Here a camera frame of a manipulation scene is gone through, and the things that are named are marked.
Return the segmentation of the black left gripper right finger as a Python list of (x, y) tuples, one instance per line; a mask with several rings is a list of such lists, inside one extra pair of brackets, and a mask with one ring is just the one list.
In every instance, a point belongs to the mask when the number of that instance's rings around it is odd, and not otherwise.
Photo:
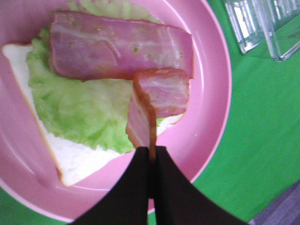
[(156, 147), (153, 199), (158, 225), (246, 225), (202, 194), (180, 171), (166, 147)]

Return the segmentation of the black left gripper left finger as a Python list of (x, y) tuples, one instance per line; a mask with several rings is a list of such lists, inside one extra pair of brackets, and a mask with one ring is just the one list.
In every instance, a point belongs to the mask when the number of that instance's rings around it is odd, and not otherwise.
[(71, 224), (146, 225), (148, 162), (148, 149), (137, 148), (130, 164), (113, 188)]

